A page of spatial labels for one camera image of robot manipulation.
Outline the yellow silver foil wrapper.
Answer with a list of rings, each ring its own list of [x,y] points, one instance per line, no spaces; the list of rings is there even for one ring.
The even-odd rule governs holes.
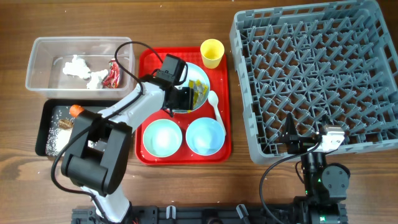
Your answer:
[[[199,109],[206,101],[206,94],[208,93],[208,85],[202,83],[200,80],[190,80],[188,86],[193,89],[193,109],[188,110],[188,113]]]

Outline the green bowl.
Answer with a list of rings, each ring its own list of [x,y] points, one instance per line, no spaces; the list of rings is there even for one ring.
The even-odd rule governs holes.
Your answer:
[[[143,134],[146,151],[159,158],[174,155],[180,149],[182,140],[180,127],[169,119],[158,119],[151,122]]]

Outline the yellow plastic cup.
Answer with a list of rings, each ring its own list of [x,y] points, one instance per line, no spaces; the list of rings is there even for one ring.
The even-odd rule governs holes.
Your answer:
[[[206,68],[216,68],[224,55],[224,45],[217,39],[205,40],[200,46],[203,64]]]

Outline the red snack wrapper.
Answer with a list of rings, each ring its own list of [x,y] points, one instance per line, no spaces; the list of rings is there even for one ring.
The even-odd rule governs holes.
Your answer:
[[[109,72],[104,77],[102,85],[105,88],[118,88],[120,82],[120,67],[115,58],[109,61]]]

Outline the white tissue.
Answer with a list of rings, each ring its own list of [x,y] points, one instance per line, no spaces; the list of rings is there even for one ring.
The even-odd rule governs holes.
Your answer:
[[[74,55],[71,62],[67,62],[62,69],[62,72],[65,75],[76,76],[81,79],[89,79],[91,77],[91,70],[87,66],[84,59],[81,57]]]
[[[98,72],[91,72],[90,73],[90,80],[86,84],[87,89],[89,90],[97,90],[103,88],[103,80],[108,75],[108,70],[104,69]]]

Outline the orange carrot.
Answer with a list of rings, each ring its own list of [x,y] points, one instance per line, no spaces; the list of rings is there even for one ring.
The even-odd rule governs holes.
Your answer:
[[[80,105],[72,105],[70,107],[69,113],[71,114],[72,117],[77,118],[78,115],[83,112],[85,109],[84,107]]]

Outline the brown food lump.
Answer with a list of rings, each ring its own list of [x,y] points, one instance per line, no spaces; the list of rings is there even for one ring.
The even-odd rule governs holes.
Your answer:
[[[60,119],[58,121],[58,127],[64,130],[72,129],[74,126],[74,123],[70,121],[69,119]]]

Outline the white rice pile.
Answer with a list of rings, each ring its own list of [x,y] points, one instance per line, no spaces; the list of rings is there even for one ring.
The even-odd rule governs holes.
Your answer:
[[[75,118],[69,113],[70,106],[55,106],[52,110],[49,123],[49,133],[45,145],[46,156],[57,156],[69,142],[72,129],[64,130],[58,127],[60,119],[69,119],[74,123]]]

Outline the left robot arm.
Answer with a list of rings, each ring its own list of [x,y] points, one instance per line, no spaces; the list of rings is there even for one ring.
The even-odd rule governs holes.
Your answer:
[[[161,109],[193,108],[193,90],[181,88],[188,70],[155,70],[137,81],[135,89],[109,108],[92,112],[73,105],[74,127],[69,142],[55,163],[79,186],[78,194],[89,196],[96,209],[91,222],[132,223],[132,205],[121,181],[127,167],[133,132]]]

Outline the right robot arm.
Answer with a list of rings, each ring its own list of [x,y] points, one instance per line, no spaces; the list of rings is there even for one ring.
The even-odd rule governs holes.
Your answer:
[[[324,118],[322,130],[312,137],[298,135],[289,113],[279,141],[288,153],[300,157],[305,196],[295,197],[288,217],[289,223],[348,223],[346,199],[350,171],[339,163],[327,163],[326,155],[337,150],[345,132]]]

